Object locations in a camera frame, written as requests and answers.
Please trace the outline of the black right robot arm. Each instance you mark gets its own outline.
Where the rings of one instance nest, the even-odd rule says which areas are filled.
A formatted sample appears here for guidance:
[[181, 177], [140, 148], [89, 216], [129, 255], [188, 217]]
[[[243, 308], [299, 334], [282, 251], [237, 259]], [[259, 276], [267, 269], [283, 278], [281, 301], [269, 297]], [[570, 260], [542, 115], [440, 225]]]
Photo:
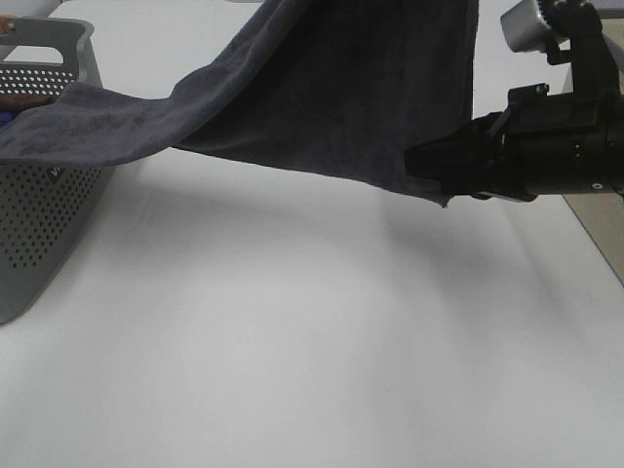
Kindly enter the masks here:
[[480, 140], [456, 192], [530, 202], [539, 195], [623, 192], [623, 95], [616, 61], [589, 1], [521, 1], [500, 18], [515, 53], [570, 67], [572, 89], [512, 89], [504, 111], [475, 121]]

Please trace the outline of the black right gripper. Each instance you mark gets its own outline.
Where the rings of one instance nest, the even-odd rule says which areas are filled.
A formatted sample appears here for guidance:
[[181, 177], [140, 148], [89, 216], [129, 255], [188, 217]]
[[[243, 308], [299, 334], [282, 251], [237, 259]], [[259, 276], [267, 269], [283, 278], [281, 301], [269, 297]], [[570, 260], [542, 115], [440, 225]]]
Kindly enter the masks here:
[[545, 84], [513, 89], [503, 111], [405, 150], [407, 175], [443, 195], [477, 200], [622, 195], [623, 96], [549, 96], [547, 90]]

